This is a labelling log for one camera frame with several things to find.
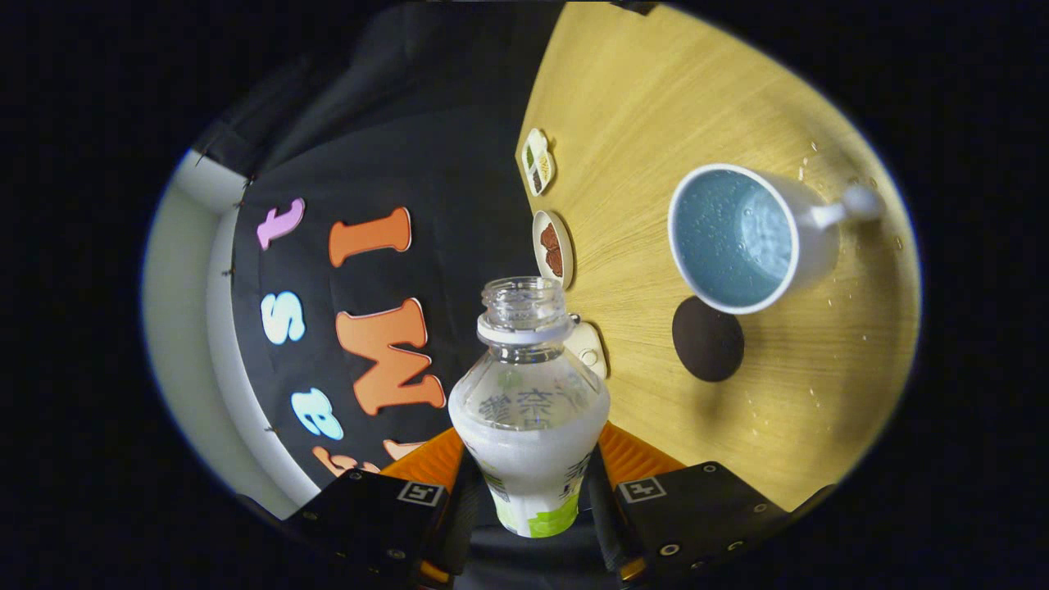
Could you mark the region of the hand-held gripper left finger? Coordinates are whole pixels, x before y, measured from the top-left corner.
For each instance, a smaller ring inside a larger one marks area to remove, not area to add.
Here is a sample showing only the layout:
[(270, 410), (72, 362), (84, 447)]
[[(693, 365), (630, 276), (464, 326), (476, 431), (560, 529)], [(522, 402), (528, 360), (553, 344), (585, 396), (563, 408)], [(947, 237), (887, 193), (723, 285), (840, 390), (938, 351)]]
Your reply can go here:
[(284, 519), (284, 533), (367, 587), (451, 587), (483, 497), (475, 459), (447, 429), (379, 473), (345, 470)]

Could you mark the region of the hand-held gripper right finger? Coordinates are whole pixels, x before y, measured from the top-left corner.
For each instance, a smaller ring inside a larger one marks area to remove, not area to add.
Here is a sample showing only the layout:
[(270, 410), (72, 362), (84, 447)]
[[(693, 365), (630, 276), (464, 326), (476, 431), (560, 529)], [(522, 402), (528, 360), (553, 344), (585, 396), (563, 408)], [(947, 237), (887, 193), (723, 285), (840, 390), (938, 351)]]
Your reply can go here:
[(622, 585), (678, 582), (777, 533), (791, 513), (715, 461), (688, 466), (606, 423), (585, 479), (602, 557)]

